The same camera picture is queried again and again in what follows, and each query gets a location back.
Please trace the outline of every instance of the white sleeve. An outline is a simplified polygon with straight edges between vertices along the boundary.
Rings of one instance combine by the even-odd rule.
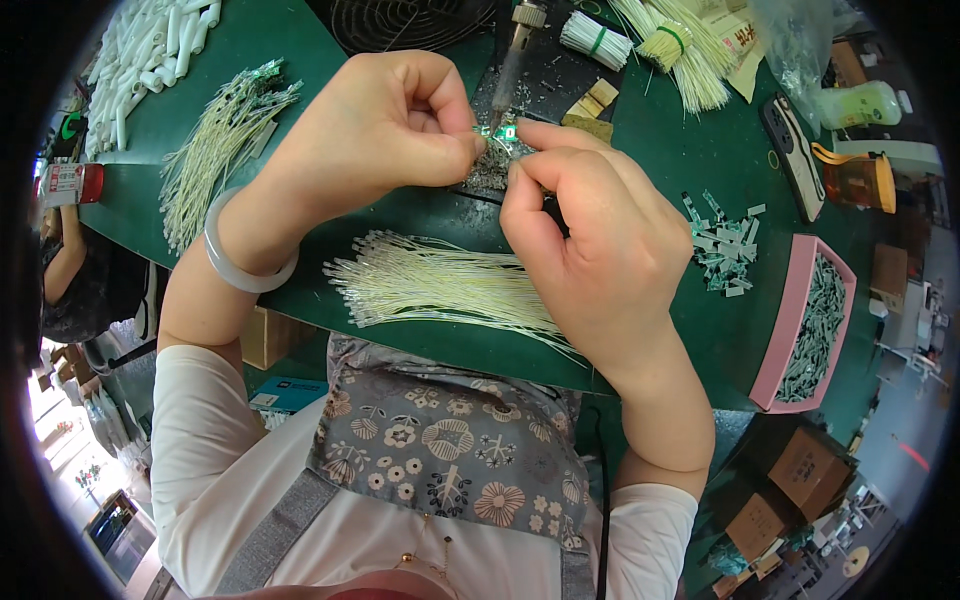
[[[156,357],[150,480],[161,542],[174,522],[264,431],[243,377],[219,354],[170,346]]]
[[[614,491],[611,508],[609,597],[673,600],[697,501],[673,486],[642,483]]]

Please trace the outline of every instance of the black fan grille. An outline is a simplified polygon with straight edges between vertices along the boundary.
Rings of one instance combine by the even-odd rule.
[[[350,54],[437,50],[492,25],[495,0],[333,0],[327,26]]]

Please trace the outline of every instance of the orange lid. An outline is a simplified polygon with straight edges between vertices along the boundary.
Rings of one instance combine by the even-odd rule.
[[[885,153],[876,158],[876,192],[880,197],[883,212],[897,212],[897,188],[894,185],[894,170]]]

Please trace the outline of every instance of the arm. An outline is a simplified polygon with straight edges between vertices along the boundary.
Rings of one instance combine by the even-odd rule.
[[[43,271],[43,298],[51,306],[63,298],[66,288],[77,276],[86,259],[86,244],[80,229],[77,206],[62,206],[60,218],[63,221],[63,246]]]
[[[530,121],[518,133],[541,152],[513,165],[500,224],[557,326],[623,398],[630,449],[615,486],[699,499],[713,417],[669,314],[689,226],[635,162],[589,134]],[[557,192],[565,240],[541,185]]]
[[[224,207],[218,227],[225,254],[252,275],[269,275],[323,221],[401,185],[462,180],[484,148],[474,123],[450,60],[419,51],[348,60],[256,179]],[[240,371],[238,337],[256,300],[217,275],[201,236],[170,278],[158,349],[209,348]]]

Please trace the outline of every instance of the green twist tie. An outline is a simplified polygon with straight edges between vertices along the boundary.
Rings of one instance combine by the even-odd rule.
[[[593,53],[596,52],[596,51],[597,51],[597,48],[600,47],[600,42],[603,41],[603,36],[604,36],[604,34],[605,34],[606,32],[607,32],[607,28],[606,28],[606,27],[603,27],[603,28],[600,29],[600,35],[597,36],[596,41],[593,42],[593,47],[590,48],[590,53],[589,53],[587,56],[593,58]]]
[[[677,40],[677,43],[680,44],[680,55],[681,55],[681,56],[684,55],[684,51],[685,51],[686,49],[684,48],[684,43],[680,40],[680,36],[677,35],[677,32],[673,31],[672,29],[667,29],[667,28],[663,27],[662,25],[660,25],[660,26],[657,28],[657,31],[659,31],[659,32],[667,32],[668,34],[672,35],[673,38]]]

